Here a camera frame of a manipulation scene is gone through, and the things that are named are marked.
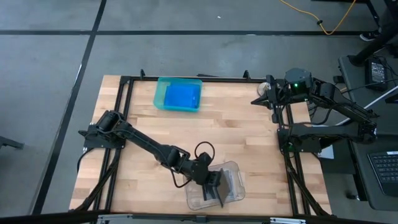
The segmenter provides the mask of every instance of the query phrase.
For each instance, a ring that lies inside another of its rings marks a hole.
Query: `blue object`
[[[201,80],[160,77],[154,105],[161,110],[197,112],[200,107]]]

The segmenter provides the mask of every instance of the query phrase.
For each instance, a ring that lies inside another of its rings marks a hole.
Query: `keyboard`
[[[398,197],[398,151],[369,153],[368,157],[383,193]]]

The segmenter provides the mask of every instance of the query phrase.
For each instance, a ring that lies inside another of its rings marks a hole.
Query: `butcher block tabletop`
[[[113,110],[119,80],[120,76],[104,76],[92,122],[97,122],[105,110]],[[224,208],[214,206],[190,210],[185,189],[174,186],[170,171],[162,167],[152,154],[127,142],[119,162],[112,212],[292,215],[284,158],[279,152],[276,135],[278,126],[272,123],[270,110],[250,105],[258,97],[258,84],[203,82],[197,113],[155,108],[156,84],[153,81],[134,82],[127,121],[161,144],[178,146],[191,155],[199,142],[211,142],[216,150],[212,165],[236,162],[246,196],[238,202],[227,203]],[[123,99],[120,111],[123,111]],[[292,113],[296,123],[310,120],[306,103],[292,105]],[[200,149],[211,154],[206,144]],[[318,159],[310,153],[300,155],[307,188],[322,208],[331,212]],[[70,208],[79,206],[97,184],[103,156],[104,149],[94,149],[82,159]],[[176,178],[179,185],[183,183],[181,175],[176,175]],[[108,187],[105,186],[100,208],[104,208],[107,192]],[[303,212],[297,186],[295,192],[299,211]]]

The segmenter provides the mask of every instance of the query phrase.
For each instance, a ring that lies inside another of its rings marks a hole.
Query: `gray concrete floor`
[[[294,4],[314,12],[333,27],[347,3]],[[91,30],[100,0],[2,0],[1,29]],[[372,30],[365,5],[355,5],[341,30]],[[100,30],[318,30],[315,21],[279,1],[108,0]],[[25,142],[17,151],[0,151],[0,216],[25,215],[60,124],[88,36],[0,36],[0,135]],[[197,73],[241,77],[305,68],[332,81],[340,74],[338,57],[359,52],[358,37],[303,36],[97,36],[62,147],[44,213],[67,211],[83,139],[79,129],[91,121],[103,75],[193,76]],[[393,223],[394,212],[375,211],[365,202],[345,199],[354,189],[344,175],[325,175],[333,213],[343,218]]]

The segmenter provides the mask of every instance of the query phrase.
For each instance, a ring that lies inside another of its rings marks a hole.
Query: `transparent plastic bin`
[[[239,167],[237,163],[233,161],[225,162],[224,164],[209,166],[209,170],[223,170],[227,178],[229,189],[231,192],[227,196],[224,203],[235,202],[242,200],[246,194],[244,190],[243,181],[239,173]],[[194,181],[191,181],[185,186],[185,193],[187,195],[188,207],[192,210],[198,210],[201,208],[211,207],[218,205],[220,206],[220,201],[217,198],[205,200],[203,198],[203,190],[201,185],[197,185]]]
[[[154,105],[160,110],[197,112],[200,107],[201,86],[201,80],[160,77]]]

